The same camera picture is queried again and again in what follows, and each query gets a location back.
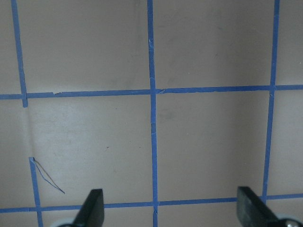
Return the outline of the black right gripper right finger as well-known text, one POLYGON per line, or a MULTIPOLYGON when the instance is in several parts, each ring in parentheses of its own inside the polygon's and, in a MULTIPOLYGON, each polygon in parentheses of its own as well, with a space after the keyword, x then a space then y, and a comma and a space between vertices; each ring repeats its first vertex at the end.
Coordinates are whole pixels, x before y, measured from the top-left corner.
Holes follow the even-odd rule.
POLYGON ((284 226, 284 221, 247 186, 237 188, 236 214, 242 227, 284 226))

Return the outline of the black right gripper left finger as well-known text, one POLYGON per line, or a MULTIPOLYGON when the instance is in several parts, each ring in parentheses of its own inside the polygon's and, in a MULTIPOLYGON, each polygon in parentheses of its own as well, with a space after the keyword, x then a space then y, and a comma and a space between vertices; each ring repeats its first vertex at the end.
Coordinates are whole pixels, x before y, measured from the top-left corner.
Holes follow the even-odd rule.
POLYGON ((76 215, 73 227, 101 227, 105 219, 104 198, 102 189, 89 192, 80 211, 76 215))

